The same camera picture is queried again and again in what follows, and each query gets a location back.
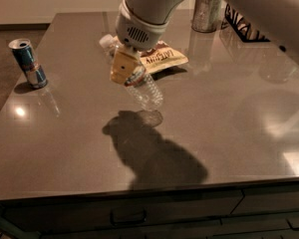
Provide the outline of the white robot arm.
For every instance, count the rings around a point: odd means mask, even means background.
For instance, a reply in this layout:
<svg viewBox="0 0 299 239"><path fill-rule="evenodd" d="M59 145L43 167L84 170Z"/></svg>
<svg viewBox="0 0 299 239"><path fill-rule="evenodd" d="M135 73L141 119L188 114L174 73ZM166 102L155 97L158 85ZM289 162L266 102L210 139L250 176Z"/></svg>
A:
<svg viewBox="0 0 299 239"><path fill-rule="evenodd" d="M119 40L139 51L154 46L183 0L122 0ZM299 66L299 0L223 0Z"/></svg>

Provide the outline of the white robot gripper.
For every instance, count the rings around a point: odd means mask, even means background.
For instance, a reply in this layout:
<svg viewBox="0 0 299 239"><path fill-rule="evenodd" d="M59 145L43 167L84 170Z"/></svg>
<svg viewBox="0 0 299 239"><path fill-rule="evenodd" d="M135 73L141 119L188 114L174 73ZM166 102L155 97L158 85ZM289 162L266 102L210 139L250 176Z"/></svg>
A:
<svg viewBox="0 0 299 239"><path fill-rule="evenodd" d="M138 51L150 50L164 33L168 23L148 23L138 18L123 0L116 20L116 33L123 44L114 54L111 80L123 85L140 64Z"/></svg>

